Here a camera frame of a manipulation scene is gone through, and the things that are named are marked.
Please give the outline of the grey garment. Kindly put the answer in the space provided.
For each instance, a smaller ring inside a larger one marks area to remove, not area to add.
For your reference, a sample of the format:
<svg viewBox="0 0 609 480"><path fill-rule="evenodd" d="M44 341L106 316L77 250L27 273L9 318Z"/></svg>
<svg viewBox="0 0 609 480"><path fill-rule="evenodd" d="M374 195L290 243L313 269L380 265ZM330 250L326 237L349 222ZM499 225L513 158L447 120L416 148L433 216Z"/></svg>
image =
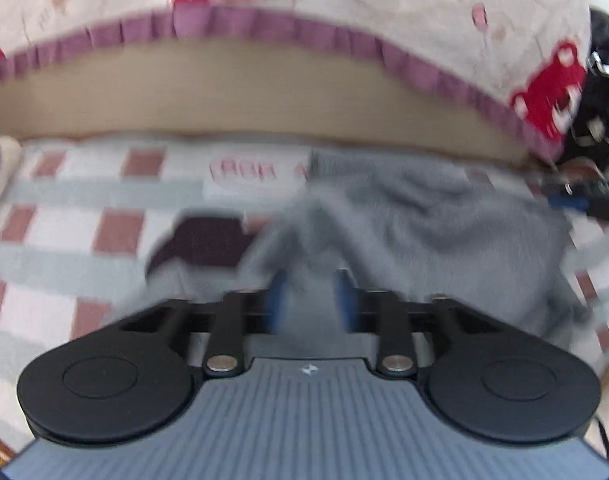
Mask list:
<svg viewBox="0 0 609 480"><path fill-rule="evenodd" d="M171 261L105 322L170 298L211 302L262 289L280 270L288 274L280 320L274 333L249 338L253 356L372 358L374 337L344 329L339 270L359 288L406 300L453 297L561 348L589 318L561 270L565 215L471 180L452 162L318 151L307 189L270 218L236 268Z"/></svg>

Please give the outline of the dark maroon cloth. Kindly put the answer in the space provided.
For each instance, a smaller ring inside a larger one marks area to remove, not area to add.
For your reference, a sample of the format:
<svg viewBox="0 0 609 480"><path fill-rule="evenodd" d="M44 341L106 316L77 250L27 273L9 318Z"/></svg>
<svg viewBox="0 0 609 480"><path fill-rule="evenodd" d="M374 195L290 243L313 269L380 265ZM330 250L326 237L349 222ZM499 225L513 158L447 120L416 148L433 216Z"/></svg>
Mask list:
<svg viewBox="0 0 609 480"><path fill-rule="evenodd" d="M259 233L272 221L269 217L183 217L170 234L152 248L147 260L146 281L167 263L180 260L195 268L233 269Z"/></svg>

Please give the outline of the beige bed base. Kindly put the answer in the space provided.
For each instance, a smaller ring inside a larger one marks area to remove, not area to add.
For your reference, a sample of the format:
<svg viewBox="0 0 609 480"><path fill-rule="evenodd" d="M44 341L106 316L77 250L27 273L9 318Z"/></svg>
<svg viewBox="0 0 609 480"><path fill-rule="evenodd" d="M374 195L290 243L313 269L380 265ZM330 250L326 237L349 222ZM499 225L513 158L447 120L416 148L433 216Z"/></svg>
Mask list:
<svg viewBox="0 0 609 480"><path fill-rule="evenodd" d="M129 130L416 148L518 165L527 150L468 107L374 62L233 40L98 49L0 84L0 133Z"/></svg>

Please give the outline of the checkered red white rug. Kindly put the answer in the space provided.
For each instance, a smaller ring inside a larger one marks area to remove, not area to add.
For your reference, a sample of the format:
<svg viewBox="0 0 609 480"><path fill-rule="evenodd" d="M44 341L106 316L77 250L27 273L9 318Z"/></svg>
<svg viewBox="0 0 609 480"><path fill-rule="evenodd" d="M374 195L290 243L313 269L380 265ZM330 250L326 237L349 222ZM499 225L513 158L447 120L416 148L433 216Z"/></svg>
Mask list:
<svg viewBox="0 0 609 480"><path fill-rule="evenodd" d="M15 387L40 352L96 330L144 281L155 244L184 214L253 233L301 194L298 145L114 138L36 142L0 200L0 440L31 439Z"/></svg>

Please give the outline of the bear print quilt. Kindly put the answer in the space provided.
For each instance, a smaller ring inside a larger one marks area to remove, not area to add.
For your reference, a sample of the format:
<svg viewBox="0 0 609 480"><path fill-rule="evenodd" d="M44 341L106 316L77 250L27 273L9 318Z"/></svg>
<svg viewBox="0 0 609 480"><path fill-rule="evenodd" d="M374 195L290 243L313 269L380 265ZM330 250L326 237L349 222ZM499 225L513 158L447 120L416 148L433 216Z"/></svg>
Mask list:
<svg viewBox="0 0 609 480"><path fill-rule="evenodd" d="M589 0L0 0L0 82L99 48L214 36L378 61L555 159L582 95Z"/></svg>

